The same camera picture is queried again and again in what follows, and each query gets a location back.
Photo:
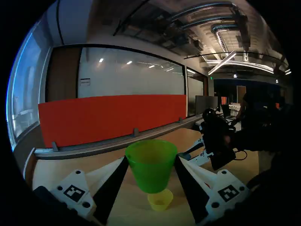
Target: light fixture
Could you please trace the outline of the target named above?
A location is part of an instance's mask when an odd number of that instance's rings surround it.
[[[232,59],[236,55],[236,52],[233,50],[228,56],[226,56],[218,65],[216,65],[211,71],[208,72],[208,75],[211,75],[218,68],[227,63],[230,59]]]
[[[188,72],[191,72],[191,73],[193,73],[193,74],[195,74],[195,72],[194,72],[194,71],[192,71],[192,70],[189,70],[189,69],[187,69],[187,71],[188,71]]]
[[[221,62],[220,60],[207,60],[207,64],[219,64],[220,62]],[[241,62],[241,61],[234,61],[234,60],[229,60],[225,64],[252,67],[252,68],[256,68],[256,69],[263,70],[263,71],[269,72],[271,74],[274,74],[273,68],[263,65],[263,64]]]

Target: wooden table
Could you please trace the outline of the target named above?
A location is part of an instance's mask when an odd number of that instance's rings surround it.
[[[178,152],[184,152],[201,136],[198,131],[181,128],[156,139],[172,142],[177,146]],[[196,150],[192,155],[195,156],[200,152],[201,149]],[[243,158],[243,154],[238,153],[237,157]],[[81,169],[88,173],[124,155],[125,148],[76,159],[38,160],[33,175],[33,189],[42,185],[51,190],[75,169]],[[203,165],[203,168],[214,172],[211,163]],[[223,168],[228,169],[246,183],[258,174],[257,152],[248,151],[248,157],[244,161],[232,161]],[[149,206],[146,194],[138,188],[131,169],[128,168],[110,213],[108,225],[195,225],[174,169],[167,188],[174,195],[172,203],[164,212],[153,211]]]

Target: glass wall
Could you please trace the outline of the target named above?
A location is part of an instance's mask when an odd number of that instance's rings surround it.
[[[195,115],[195,96],[204,95],[204,75],[187,68],[188,116]]]
[[[83,48],[78,98],[137,94],[185,94],[183,66],[120,49]]]
[[[38,123],[38,103],[42,73],[51,40],[45,32],[45,17],[25,38],[16,56],[9,80],[6,120],[12,149],[21,134]]]

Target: orange partition panel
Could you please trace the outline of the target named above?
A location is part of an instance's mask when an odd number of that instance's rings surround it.
[[[149,130],[183,119],[186,95],[121,95],[39,104],[46,147],[85,144]]]
[[[226,104],[227,103],[227,97],[222,96],[222,104]]]

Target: duct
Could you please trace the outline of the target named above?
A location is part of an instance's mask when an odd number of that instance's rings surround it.
[[[194,26],[198,26],[198,25],[205,25],[208,23],[217,23],[217,22],[221,22],[222,20],[227,20],[227,21],[231,21],[231,20],[235,20],[233,15],[221,15],[221,16],[214,16],[214,17],[207,17],[207,18],[202,18],[200,20],[196,20],[192,23],[183,25],[182,27],[179,27],[180,30],[185,30]]]
[[[216,39],[220,45],[220,47],[222,48],[222,50],[226,53],[226,55],[228,56],[228,48],[223,40],[223,38],[221,37],[220,33],[224,32],[224,31],[238,31],[238,26],[236,24],[223,24],[223,25],[213,25],[211,27],[211,32],[213,34],[215,34]]]
[[[183,17],[185,15],[189,15],[191,13],[201,11],[201,10],[212,9],[215,7],[228,7],[228,8],[233,8],[235,11],[238,11],[238,7],[235,4],[233,4],[232,2],[214,2],[214,3],[196,5],[196,6],[188,8],[188,9],[184,9],[183,11],[177,12],[176,14],[167,18],[167,20],[175,21],[176,19]]]

